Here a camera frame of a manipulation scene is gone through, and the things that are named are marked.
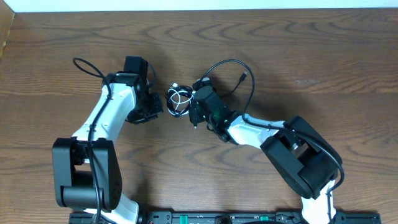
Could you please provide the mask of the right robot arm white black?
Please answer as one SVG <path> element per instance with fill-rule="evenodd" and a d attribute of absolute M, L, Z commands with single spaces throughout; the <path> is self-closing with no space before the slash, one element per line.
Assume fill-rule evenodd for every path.
<path fill-rule="evenodd" d="M 345 178 L 342 159 L 302 117 L 253 118 L 229 109 L 211 85 L 202 85 L 193 89 L 190 121 L 205 122 L 223 142 L 260 149 L 301 197 L 304 221 L 334 223 L 333 191 Z"/>

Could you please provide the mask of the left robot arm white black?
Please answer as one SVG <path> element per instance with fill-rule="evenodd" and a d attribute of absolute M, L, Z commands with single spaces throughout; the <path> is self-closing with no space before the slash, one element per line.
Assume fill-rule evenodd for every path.
<path fill-rule="evenodd" d="M 147 80 L 151 66 L 141 60 L 104 79 L 102 94 L 88 119 L 70 138 L 52 147 L 55 198 L 59 206 L 91 214 L 89 223 L 138 223 L 139 205 L 122 192 L 115 152 L 125 122 L 146 123 L 163 111 Z"/>

